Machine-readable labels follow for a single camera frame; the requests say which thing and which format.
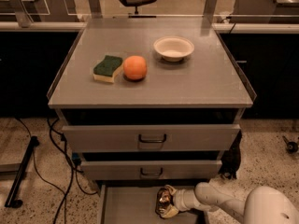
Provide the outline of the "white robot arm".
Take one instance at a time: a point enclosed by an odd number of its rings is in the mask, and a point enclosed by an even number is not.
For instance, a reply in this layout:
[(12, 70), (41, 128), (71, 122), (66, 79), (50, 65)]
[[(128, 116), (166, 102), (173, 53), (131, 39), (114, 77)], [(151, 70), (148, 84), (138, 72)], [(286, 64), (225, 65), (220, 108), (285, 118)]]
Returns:
[(241, 224), (299, 224), (299, 211), (280, 191), (262, 186), (245, 201), (221, 193), (207, 182), (194, 189), (165, 185), (157, 194), (156, 213), (164, 219), (192, 209), (214, 212), (221, 209)]

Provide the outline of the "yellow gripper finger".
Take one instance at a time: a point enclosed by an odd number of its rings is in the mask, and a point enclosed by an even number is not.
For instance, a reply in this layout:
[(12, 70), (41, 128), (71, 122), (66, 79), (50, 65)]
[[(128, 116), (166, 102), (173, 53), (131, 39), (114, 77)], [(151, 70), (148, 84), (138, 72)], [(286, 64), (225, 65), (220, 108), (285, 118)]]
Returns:
[(171, 186), (171, 185), (165, 185), (164, 186), (164, 193), (167, 196), (174, 196), (177, 191), (178, 190), (176, 188), (174, 188), (173, 186)]
[(166, 208), (160, 208), (159, 212), (160, 212), (160, 217), (164, 219), (174, 217), (178, 214), (177, 208), (173, 205), (167, 206)]

